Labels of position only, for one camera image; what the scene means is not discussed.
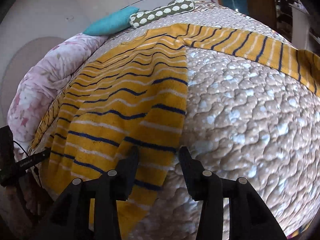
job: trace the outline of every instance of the white stripe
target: white stripe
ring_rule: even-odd
[[[148,205],[143,205],[143,204],[138,204],[136,203],[133,199],[128,199],[127,202],[131,203],[131,204],[134,204],[135,206],[145,210],[145,211],[149,211],[151,209],[151,206],[148,206]]]
[[[224,52],[225,49],[227,49],[227,48],[231,47],[233,44],[235,44],[235,43],[240,39],[240,36],[241,36],[241,34],[242,34],[243,32],[244,32],[244,31],[240,32],[240,33],[238,34],[237,38],[236,38],[232,43],[230,43],[229,45],[227,45],[227,46],[225,46],[224,48],[222,48],[221,52]]]
[[[61,148],[64,148],[64,147],[65,147],[64,145],[62,145],[62,144],[60,144],[60,143],[58,143],[58,142],[56,142],[56,141],[54,141],[54,142],[52,143],[52,145],[58,145],[58,146],[61,147]]]
[[[157,47],[157,48],[154,48],[154,49],[159,49],[159,50],[163,50],[164,52],[165,52],[165,54],[170,54],[170,55],[177,55],[177,53],[176,52],[173,52],[173,53],[171,53],[171,52],[168,52],[166,49],[163,49],[163,48],[160,48],[160,47]],[[134,60],[134,57],[136,56],[136,55],[138,55],[139,53],[141,53],[141,52],[143,52],[143,51],[135,51],[135,54],[133,54],[132,55],[132,59],[131,60]],[[88,64],[97,64],[97,65],[99,65],[99,67],[101,67],[101,66],[104,66],[104,65],[101,65],[100,63],[96,63],[96,62],[91,62],[91,63],[88,63]],[[118,65],[120,65],[120,64],[123,64],[123,62],[118,62],[118,63],[116,63],[116,65],[113,65],[114,63],[112,63],[112,64],[109,64],[108,63],[108,67],[116,67],[116,66],[118,66]],[[105,71],[105,69],[101,69],[101,70],[97,70],[96,72],[93,72],[93,71],[90,71],[90,72],[92,72],[92,73],[99,73],[99,72],[101,72],[101,71]]]
[[[71,171],[71,169],[69,167],[66,167],[66,166],[62,165],[62,163],[58,163],[58,162],[56,162],[56,161],[54,161],[52,159],[49,160],[49,163],[54,163],[56,165],[59,165],[65,171]],[[85,177],[83,175],[77,174],[77,173],[75,173],[73,171],[70,172],[70,175],[73,176],[73,177],[76,177],[76,178],[80,178],[83,181],[91,180],[91,179],[89,179],[89,178],[87,178],[87,177]]]
[[[170,126],[166,126],[166,125],[161,125],[161,124],[157,124],[157,123],[152,123],[152,122],[147,122],[147,121],[142,121],[140,122],[141,125],[149,127],[149,128],[155,128],[161,131],[167,131],[167,132],[174,132],[174,133],[178,133],[181,134],[182,133],[182,129],[179,128],[174,128],[174,127],[170,127]]]
[[[80,179],[82,179],[83,181],[91,180],[91,179],[89,179],[89,178],[87,178],[87,177],[85,177],[85,176],[83,176],[83,175],[77,174],[77,173],[75,173],[75,172],[73,172],[73,171],[70,172],[70,175],[73,176],[73,177],[76,177],[76,178],[80,178]]]
[[[248,54],[251,53],[251,51],[252,51],[252,50],[254,49],[254,47],[256,46],[259,36],[260,36],[260,34],[258,34],[258,35],[254,38],[254,42],[253,42],[253,44],[251,45],[250,49],[246,52],[246,54],[244,54],[244,57],[245,57],[245,58],[248,56]]]
[[[60,128],[60,129],[62,129],[62,130],[67,130],[67,128],[64,128],[62,125],[59,125],[59,124],[58,124],[56,127],[57,127],[57,128]]]
[[[178,74],[186,74],[186,71],[178,71],[178,70],[175,70],[175,69],[171,69],[171,68],[166,68],[166,67],[165,67],[165,68],[159,69],[157,72],[153,73],[152,76],[156,76],[156,75],[158,75],[161,71],[164,71],[164,70],[169,70],[169,71],[171,71],[171,72],[175,72],[175,73],[178,73]],[[115,82],[115,81],[116,81],[116,80],[101,82],[100,85],[111,84],[111,83],[113,83],[113,82]],[[138,82],[137,82],[137,80],[125,80],[125,81],[127,81],[127,82],[133,82],[133,83],[138,83],[138,84],[139,84],[139,82],[140,82],[140,84],[142,84],[142,85],[150,85],[150,84],[152,84],[152,82],[154,81],[154,79],[153,79],[152,81],[150,81],[150,82],[147,82],[147,83],[143,83],[143,82],[141,82],[141,81],[138,81]],[[114,84],[113,87],[121,84],[122,82],[124,82],[124,81],[119,81],[117,84]],[[79,92],[90,92],[90,91],[95,91],[95,90],[97,90],[97,88],[80,90],[80,89],[75,88],[74,86],[72,86],[71,89],[73,89],[73,90],[75,90],[75,91],[79,91]]]
[[[271,51],[270,51],[270,56],[268,58],[268,62],[267,62],[267,66],[270,67],[270,63],[271,63],[271,60],[272,60],[272,57],[273,57],[273,53],[275,51],[275,44],[276,44],[276,40],[273,40],[272,41],[272,46],[271,46]]]
[[[52,159],[49,160],[49,163],[54,163],[56,165],[59,165],[65,171],[71,171],[71,168],[66,167],[66,166],[62,165],[62,163],[60,163],[60,162],[58,163],[57,161],[54,161]]]
[[[167,58],[165,58],[163,55],[159,55],[159,56],[157,56],[157,57],[160,57],[160,58],[163,58],[163,59],[165,59],[168,63],[172,63],[172,64],[177,64],[177,63],[180,63],[180,62],[186,62],[186,60],[179,60],[179,61],[170,61],[170,60],[168,60]],[[127,71],[128,69],[136,69],[136,70],[140,70],[140,71],[150,71],[151,69],[153,69],[153,66],[151,65],[151,62],[149,63],[150,65],[150,67],[148,67],[148,68],[139,68],[139,67],[132,67],[132,66],[122,66],[122,67],[120,67],[120,68],[116,68],[116,69],[107,69],[107,70],[105,70],[106,71],[106,73],[107,74],[109,74],[109,73],[112,73],[112,72],[120,72],[120,71],[122,71],[122,72],[124,72],[124,71]],[[81,80],[81,81],[84,81],[84,82],[92,82],[92,81],[94,81],[94,80],[96,80],[96,79],[99,79],[99,78],[101,78],[101,76],[100,76],[101,74],[99,74],[99,75],[97,75],[96,77],[94,77],[94,78],[92,78],[91,80],[85,80],[85,79],[83,79],[83,78],[81,78],[81,77],[77,77],[77,80]]]
[[[68,110],[64,110],[64,109],[59,110],[59,112],[74,115],[74,113],[69,112]]]
[[[101,152],[98,152],[98,151],[89,151],[89,150],[86,150],[84,148],[82,148],[81,146],[77,145],[77,144],[74,144],[74,143],[70,143],[70,142],[66,142],[66,146],[71,146],[71,147],[74,147],[76,148],[77,150],[83,152],[83,153],[86,153],[86,154],[93,154],[93,155],[97,155],[97,156],[100,156],[106,160],[109,160],[109,161],[114,161],[116,158],[119,159],[119,158],[123,158],[119,153],[117,153],[115,155],[115,157],[111,157],[109,155],[106,155],[106,154],[103,154]]]
[[[107,106],[110,106],[111,104],[113,104],[114,102],[121,102],[121,103],[123,103],[124,105],[126,105],[128,107],[135,107],[135,106],[139,105],[141,102],[151,101],[151,100],[153,100],[155,98],[156,98],[156,96],[143,98],[136,104],[130,104],[127,101],[125,101],[124,99],[116,98],[116,99],[112,100],[111,102],[108,102],[106,105],[103,105],[103,106],[95,106],[95,107],[91,107],[91,108],[80,108],[79,110],[81,110],[81,111],[89,111],[89,110],[95,110],[95,109],[98,109],[98,108],[104,109]]]
[[[114,130],[114,131],[117,131],[117,132],[120,132],[120,133],[124,133],[125,135],[128,135],[130,133],[130,132],[128,132],[126,130],[123,130],[121,128],[112,126],[110,124],[102,123],[102,122],[97,123],[97,122],[92,122],[92,121],[75,120],[75,121],[73,121],[73,123],[90,124],[90,125],[93,125],[93,126],[105,127],[105,128],[109,128],[111,130]]]
[[[137,105],[139,105],[140,103],[142,102],[146,102],[146,101],[150,101],[150,100],[153,100],[156,98],[157,95],[160,95],[160,94],[164,94],[164,93],[171,93],[171,94],[174,94],[178,97],[182,97],[182,98],[187,98],[187,95],[185,94],[182,94],[182,93],[179,93],[175,90],[172,90],[172,89],[165,89],[165,90],[161,90],[159,91],[155,96],[152,96],[152,97],[147,97],[147,98],[143,98],[141,99],[138,103],[136,104],[130,104],[128,103],[126,100],[124,99],[121,99],[121,98],[115,98],[114,100],[112,100],[111,102],[107,103],[106,105],[103,105],[103,106],[95,106],[95,107],[91,107],[91,108],[80,108],[79,111],[89,111],[89,110],[95,110],[97,108],[102,108],[102,109],[105,109],[107,106],[113,104],[114,102],[121,102],[123,104],[125,104],[126,106],[129,106],[129,107],[135,107]]]
[[[182,93],[180,93],[180,92],[177,92],[176,90],[173,90],[173,89],[164,89],[164,90],[161,90],[161,91],[158,92],[158,95],[164,94],[164,93],[171,93],[171,94],[176,95],[177,97],[187,98],[187,95],[182,94]]]
[[[162,166],[154,163],[139,163],[139,166],[147,167],[147,168],[154,168],[161,171],[172,171],[174,167],[172,166]]]
[[[54,163],[56,165],[59,165],[65,171],[71,171],[71,168],[64,166],[61,162],[57,162],[57,161],[52,160],[52,159],[50,159],[49,162],[50,163]],[[158,170],[162,170],[162,171],[173,170],[173,167],[171,167],[171,166],[161,166],[161,165],[157,165],[157,164],[154,164],[154,163],[139,163],[139,166],[148,167],[148,168],[154,168],[154,169],[158,169]],[[80,174],[77,174],[77,173],[74,173],[74,172],[71,172],[71,175],[74,176],[74,177],[77,177],[77,178],[81,178],[83,181],[91,180],[91,179],[89,179],[89,178],[87,178],[87,177],[85,177],[83,175],[80,175]]]
[[[197,40],[200,40],[200,39],[202,39],[203,37],[207,36],[208,31],[211,30],[211,28],[208,28],[208,27],[206,27],[206,28],[207,28],[207,31],[205,32],[205,34],[202,35],[201,37],[197,37]],[[183,40],[193,40],[193,38],[184,38]]]
[[[141,48],[141,47],[148,46],[148,45],[152,45],[152,44],[156,44],[156,43],[157,43],[157,41],[152,42],[152,43],[142,44],[142,45],[140,45],[140,46],[138,46],[138,47],[136,47],[136,48]]]
[[[226,31],[228,31],[228,30],[230,30],[230,28],[224,30],[224,31],[220,34],[220,36],[219,36],[218,38],[215,38],[215,39],[210,40],[209,42],[203,43],[203,44],[201,44],[200,47],[203,48],[205,45],[207,45],[207,44],[209,44],[209,43],[211,43],[211,42],[213,42],[213,41],[215,41],[215,40],[220,39],[220,38],[223,36],[223,34],[224,34]]]
[[[168,42],[169,44],[174,45],[173,43],[171,43],[171,42],[169,42],[169,41],[167,41],[167,40],[163,40],[163,41],[166,41],[166,42]],[[148,45],[152,45],[152,44],[157,44],[157,43],[158,43],[158,42],[156,41],[156,42],[151,42],[151,43],[147,43],[147,44],[142,44],[142,45],[136,47],[135,49],[141,48],[141,47],[145,47],[145,46],[148,46]],[[124,57],[127,53],[132,53],[132,50],[127,51],[127,52],[124,53],[124,54],[121,54],[121,55],[116,56],[113,60],[111,60],[111,61],[108,62],[107,64],[108,64],[109,66],[112,65],[111,62],[117,61],[119,57]],[[98,62],[89,62],[89,64],[96,64],[96,65],[98,65],[98,66],[101,66],[101,63],[98,63]]]

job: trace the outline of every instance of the quilted mattress cover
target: quilted mattress cover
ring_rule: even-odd
[[[174,23],[248,30],[290,45],[248,16],[197,2],[191,13],[121,32],[83,66],[147,29]],[[244,58],[187,48],[187,60],[189,92],[181,145],[222,178],[248,178],[286,235],[310,221],[320,205],[320,99],[292,77]],[[201,206],[189,196],[176,158],[155,204],[129,239],[195,239]],[[228,239],[228,199],[223,230],[223,239]]]

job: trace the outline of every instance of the pink floral blanket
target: pink floral blanket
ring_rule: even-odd
[[[26,142],[34,138],[50,103],[70,81],[73,72],[107,38],[77,34],[51,49],[28,71],[18,86],[7,116],[16,141],[26,146]]]

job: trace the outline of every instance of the white polka dots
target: white polka dots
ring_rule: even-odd
[[[157,16],[161,16],[161,15],[163,15],[163,12],[162,12],[162,11],[157,11],[157,12],[156,12],[156,15],[157,15]]]
[[[141,20],[140,20],[140,24],[144,24],[144,23],[146,23],[147,22],[147,19],[146,18],[142,18]]]
[[[154,14],[150,14],[149,16],[148,16],[148,20],[152,20],[152,19],[154,19],[155,18],[155,15]]]
[[[134,28],[139,28],[160,18],[189,12],[193,9],[193,0],[173,0],[168,5],[157,7],[152,11],[140,11],[132,14],[130,16],[130,25]]]

